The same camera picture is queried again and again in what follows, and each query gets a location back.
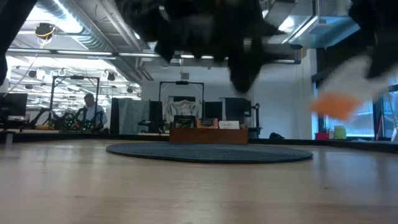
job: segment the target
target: red object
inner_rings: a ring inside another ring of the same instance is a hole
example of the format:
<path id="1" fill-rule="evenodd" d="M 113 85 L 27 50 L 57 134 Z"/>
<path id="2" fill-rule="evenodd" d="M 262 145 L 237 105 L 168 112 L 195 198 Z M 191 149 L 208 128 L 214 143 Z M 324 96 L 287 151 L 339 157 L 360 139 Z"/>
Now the red object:
<path id="1" fill-rule="evenodd" d="M 315 140 L 329 140 L 329 133 L 315 133 Z"/>

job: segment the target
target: orange object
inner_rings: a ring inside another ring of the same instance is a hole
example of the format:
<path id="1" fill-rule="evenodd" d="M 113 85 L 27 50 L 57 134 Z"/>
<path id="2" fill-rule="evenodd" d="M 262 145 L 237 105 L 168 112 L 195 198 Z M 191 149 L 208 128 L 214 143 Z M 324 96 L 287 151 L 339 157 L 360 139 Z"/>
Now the orange object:
<path id="1" fill-rule="evenodd" d="M 348 119 L 361 106 L 362 102 L 356 98 L 339 94 L 327 93 L 310 105 L 310 110 L 318 114 L 325 114 L 335 119 Z"/>

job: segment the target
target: white shirt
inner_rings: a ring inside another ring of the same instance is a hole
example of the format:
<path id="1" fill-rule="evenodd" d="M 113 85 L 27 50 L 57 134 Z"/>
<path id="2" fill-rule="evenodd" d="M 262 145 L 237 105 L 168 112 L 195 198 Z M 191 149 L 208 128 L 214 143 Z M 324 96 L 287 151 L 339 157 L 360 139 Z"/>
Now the white shirt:
<path id="1" fill-rule="evenodd" d="M 95 104 L 91 107 L 87 107 L 85 106 L 85 108 L 87 109 L 87 113 L 86 113 L 86 120 L 91 121 L 94 118 L 94 112 L 95 112 Z M 102 124 L 105 125 L 108 122 L 108 118 L 106 117 L 106 113 L 104 108 L 102 108 L 102 106 L 97 105 L 97 113 L 102 111 L 104 114 L 102 115 Z M 97 122 L 96 124 L 100 123 L 100 115 L 97 114 Z"/>

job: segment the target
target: ceiling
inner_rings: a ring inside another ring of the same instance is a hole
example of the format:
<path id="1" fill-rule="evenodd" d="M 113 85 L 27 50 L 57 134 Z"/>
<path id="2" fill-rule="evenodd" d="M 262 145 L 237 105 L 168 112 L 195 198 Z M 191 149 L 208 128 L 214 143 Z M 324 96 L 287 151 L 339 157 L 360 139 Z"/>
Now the ceiling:
<path id="1" fill-rule="evenodd" d="M 349 0 L 320 1 L 319 14 L 314 15 L 312 0 L 298 0 L 289 16 L 280 24 L 279 29 L 286 32 L 284 35 L 269 39 L 270 44 L 301 44 L 307 47 L 333 45 L 358 29 L 346 16 L 346 3 Z M 261 1 L 263 16 L 272 12 L 268 1 Z M 119 21 L 118 14 L 113 5 L 113 0 L 39 0 L 37 7 L 31 12 L 21 31 L 12 43 L 12 48 L 39 49 L 43 40 L 38 39 L 34 29 L 41 22 L 55 24 L 57 29 L 50 42 L 43 45 L 44 49 L 76 50 L 96 52 L 153 52 L 153 43 L 143 42 L 131 29 L 126 29 L 123 21 Z M 28 91 L 31 96 L 40 96 L 44 103 L 32 103 L 32 107 L 48 106 L 46 102 L 51 91 L 52 76 L 63 74 L 80 75 L 85 77 L 100 78 L 99 94 L 103 101 L 107 96 L 121 96 L 139 99 L 141 82 L 153 80 L 176 81 L 180 79 L 180 67 L 150 63 L 161 59 L 141 59 L 134 57 L 90 57 L 68 55 L 35 55 L 18 53 L 9 54 L 7 61 L 12 66 L 10 87 L 13 91 Z M 21 78 L 31 70 L 38 71 L 40 77 Z M 281 66 L 294 70 L 295 66 L 270 65 L 267 71 L 276 71 Z M 198 66 L 184 66 L 183 71 L 190 74 L 193 82 L 229 83 L 228 69 L 214 67 L 212 64 L 198 64 Z M 114 72 L 115 81 L 108 81 L 109 72 Z M 278 72 L 267 72 L 269 75 L 260 75 L 260 79 L 279 78 Z M 128 93 L 127 87 L 133 86 L 134 91 Z M 89 80 L 65 79 L 56 87 L 58 100 L 65 96 L 76 96 L 82 102 L 85 93 L 95 93 L 96 88 Z"/>

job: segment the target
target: wooden floor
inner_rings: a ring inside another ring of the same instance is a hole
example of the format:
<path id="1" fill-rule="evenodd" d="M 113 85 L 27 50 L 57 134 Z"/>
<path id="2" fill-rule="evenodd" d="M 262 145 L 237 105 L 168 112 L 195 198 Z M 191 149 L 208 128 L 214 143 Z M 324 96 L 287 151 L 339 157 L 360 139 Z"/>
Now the wooden floor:
<path id="1" fill-rule="evenodd" d="M 0 223 L 398 223 L 395 155 L 299 147 L 314 160 L 190 164 L 107 154 L 117 142 L 0 149 Z"/>

